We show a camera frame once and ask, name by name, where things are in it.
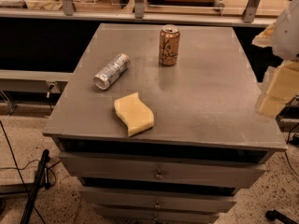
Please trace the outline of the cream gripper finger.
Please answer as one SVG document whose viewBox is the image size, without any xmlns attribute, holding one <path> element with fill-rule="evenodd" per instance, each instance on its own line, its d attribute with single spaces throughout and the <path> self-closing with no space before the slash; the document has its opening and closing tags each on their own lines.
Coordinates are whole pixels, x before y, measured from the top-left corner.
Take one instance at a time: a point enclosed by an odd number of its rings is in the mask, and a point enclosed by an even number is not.
<svg viewBox="0 0 299 224">
<path fill-rule="evenodd" d="M 252 44 L 260 48 L 271 47 L 275 25 L 275 23 L 269 24 L 262 32 L 253 38 Z"/>
<path fill-rule="evenodd" d="M 261 95 L 258 113 L 275 118 L 299 92 L 299 62 L 283 61 L 263 84 L 266 90 Z"/>
</svg>

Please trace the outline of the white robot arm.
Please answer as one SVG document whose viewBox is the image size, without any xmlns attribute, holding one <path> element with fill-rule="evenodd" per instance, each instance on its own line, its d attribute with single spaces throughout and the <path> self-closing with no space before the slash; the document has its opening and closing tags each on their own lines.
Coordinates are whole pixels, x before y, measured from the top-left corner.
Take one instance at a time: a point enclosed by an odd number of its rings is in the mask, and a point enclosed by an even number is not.
<svg viewBox="0 0 299 224">
<path fill-rule="evenodd" d="M 299 0 L 291 0 L 277 21 L 256 35 L 252 44 L 270 47 L 282 59 L 258 108 L 259 114 L 274 118 L 299 92 Z"/>
</svg>

